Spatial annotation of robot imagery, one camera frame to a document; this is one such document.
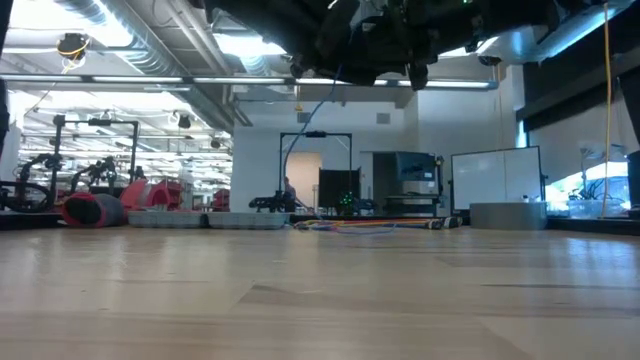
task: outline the blue cable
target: blue cable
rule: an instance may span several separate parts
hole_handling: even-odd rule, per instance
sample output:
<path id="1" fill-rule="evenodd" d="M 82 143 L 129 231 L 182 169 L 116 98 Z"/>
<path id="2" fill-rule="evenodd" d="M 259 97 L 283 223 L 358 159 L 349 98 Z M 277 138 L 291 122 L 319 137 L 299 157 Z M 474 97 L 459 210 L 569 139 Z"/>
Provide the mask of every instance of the blue cable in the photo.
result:
<path id="1" fill-rule="evenodd" d="M 311 124 L 311 120 L 313 120 L 313 117 L 316 115 L 318 110 L 320 110 L 320 108 L 333 97 L 333 93 L 336 91 L 336 83 L 338 82 L 338 78 L 340 77 L 341 73 L 342 73 L 342 64 L 340 64 L 340 66 L 338 67 L 338 72 L 336 72 L 336 76 L 333 78 L 333 85 L 331 85 L 331 91 L 324 99 L 322 99 L 322 101 L 320 101 L 318 105 L 316 105 L 315 109 L 313 109 L 313 111 L 311 112 L 311 115 L 309 115 L 309 120 L 307 120 L 307 123 L 304 124 L 302 129 L 300 129 L 300 132 L 298 133 L 298 135 L 296 135 L 296 137 L 291 142 L 291 146 L 289 146 L 289 150 L 287 150 L 287 155 L 284 157 L 284 166 L 282 167 L 283 177 L 287 176 L 287 162 L 289 161 L 289 155 L 291 154 L 293 147 L 296 146 L 298 139 L 300 139 L 300 137 L 304 135 L 305 130 L 307 130 L 307 127 L 309 126 L 309 124 Z"/>
<path id="2" fill-rule="evenodd" d="M 355 33 L 355 30 L 358 28 L 358 26 L 360 26 L 360 23 L 358 25 L 356 25 L 355 28 L 351 29 L 351 35 L 349 36 L 348 45 L 351 44 L 351 41 L 353 40 L 353 35 Z M 284 157 L 284 165 L 282 167 L 282 177 L 283 178 L 287 176 L 287 163 L 289 162 L 289 155 L 291 155 L 291 152 L 293 151 L 294 146 L 296 146 L 296 143 L 298 142 L 300 137 L 302 135 L 304 135 L 305 131 L 307 130 L 307 127 L 309 126 L 309 124 L 311 124 L 311 121 L 315 117 L 315 115 L 318 112 L 318 110 L 320 110 L 320 108 L 327 101 L 329 101 L 333 97 L 333 94 L 336 91 L 336 84 L 338 82 L 338 78 L 340 78 L 340 75 L 342 74 L 343 65 L 344 64 L 340 64 L 340 66 L 338 66 L 338 71 L 336 72 L 336 75 L 333 78 L 333 84 L 331 85 L 331 91 L 329 92 L 329 94 L 327 94 L 327 96 L 324 99 L 322 99 L 322 101 L 320 101 L 320 103 L 318 103 L 318 105 L 316 105 L 315 109 L 313 109 L 313 111 L 309 115 L 309 120 L 307 120 L 307 123 L 304 124 L 304 126 L 302 126 L 302 129 L 300 129 L 300 132 L 298 133 L 298 135 L 296 135 L 296 137 L 291 142 L 291 145 L 289 146 L 289 149 L 287 150 L 287 155 L 285 155 L 285 157 Z M 318 220 L 320 220 L 320 221 L 324 220 L 322 218 L 322 216 L 320 216 L 320 214 L 316 213 L 315 215 L 318 218 Z M 332 231 L 332 229 L 327 228 L 327 227 L 317 227 L 317 228 L 311 227 L 310 229 L 315 230 L 315 231 Z M 375 231 L 375 232 L 349 232 L 349 231 L 342 231 L 342 230 L 335 230 L 335 231 L 337 233 L 339 233 L 339 234 L 344 234 L 344 235 L 380 235 L 380 234 L 389 234 L 389 233 L 394 232 L 395 231 L 395 226 L 390 230 L 382 230 L 382 231 Z"/>

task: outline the person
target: person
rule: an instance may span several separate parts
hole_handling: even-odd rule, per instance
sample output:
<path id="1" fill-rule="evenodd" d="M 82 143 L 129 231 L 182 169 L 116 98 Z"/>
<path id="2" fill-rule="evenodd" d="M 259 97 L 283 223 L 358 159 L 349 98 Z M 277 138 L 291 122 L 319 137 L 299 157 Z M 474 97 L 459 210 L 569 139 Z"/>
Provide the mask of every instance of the person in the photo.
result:
<path id="1" fill-rule="evenodd" d="M 291 185 L 289 182 L 289 177 L 284 177 L 284 199 L 285 199 L 285 207 L 284 211 L 286 212 L 296 212 L 296 188 Z"/>
<path id="2" fill-rule="evenodd" d="M 289 182 L 289 177 L 287 176 L 285 176 L 284 178 L 284 193 L 294 200 L 297 198 L 296 188 L 291 185 L 291 182 Z"/>

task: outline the gray tray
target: gray tray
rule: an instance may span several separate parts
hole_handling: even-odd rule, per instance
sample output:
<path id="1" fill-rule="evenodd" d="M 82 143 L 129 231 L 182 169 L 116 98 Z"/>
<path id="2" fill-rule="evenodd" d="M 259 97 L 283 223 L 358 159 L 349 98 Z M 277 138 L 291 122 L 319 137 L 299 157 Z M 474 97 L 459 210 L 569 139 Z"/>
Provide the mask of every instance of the gray tray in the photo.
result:
<path id="1" fill-rule="evenodd" d="M 143 228 L 198 229 L 207 226 L 207 217 L 198 212 L 130 211 L 129 224 Z"/>
<path id="2" fill-rule="evenodd" d="M 207 213 L 214 229 L 277 230 L 288 221 L 289 214 L 280 213 Z"/>

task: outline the whiteboard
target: whiteboard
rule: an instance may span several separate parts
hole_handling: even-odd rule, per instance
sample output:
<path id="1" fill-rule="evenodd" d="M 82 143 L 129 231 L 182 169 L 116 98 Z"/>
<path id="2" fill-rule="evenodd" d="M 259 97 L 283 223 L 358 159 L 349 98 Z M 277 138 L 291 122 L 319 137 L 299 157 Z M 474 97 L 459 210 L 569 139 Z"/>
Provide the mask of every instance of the whiteboard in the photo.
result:
<path id="1" fill-rule="evenodd" d="M 472 203 L 517 202 L 541 197 L 539 148 L 454 155 L 454 210 Z"/>
<path id="2" fill-rule="evenodd" d="M 542 197 L 540 155 L 537 147 L 505 151 L 507 202 Z"/>

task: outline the floor board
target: floor board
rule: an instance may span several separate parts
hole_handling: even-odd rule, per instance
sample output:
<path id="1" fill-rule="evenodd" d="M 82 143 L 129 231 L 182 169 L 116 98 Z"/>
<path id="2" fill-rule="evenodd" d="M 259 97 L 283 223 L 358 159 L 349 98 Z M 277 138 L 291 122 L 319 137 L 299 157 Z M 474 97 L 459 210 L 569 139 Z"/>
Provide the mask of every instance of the floor board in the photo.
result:
<path id="1" fill-rule="evenodd" d="M 0 232 L 2 359 L 637 359 L 640 241 Z"/>

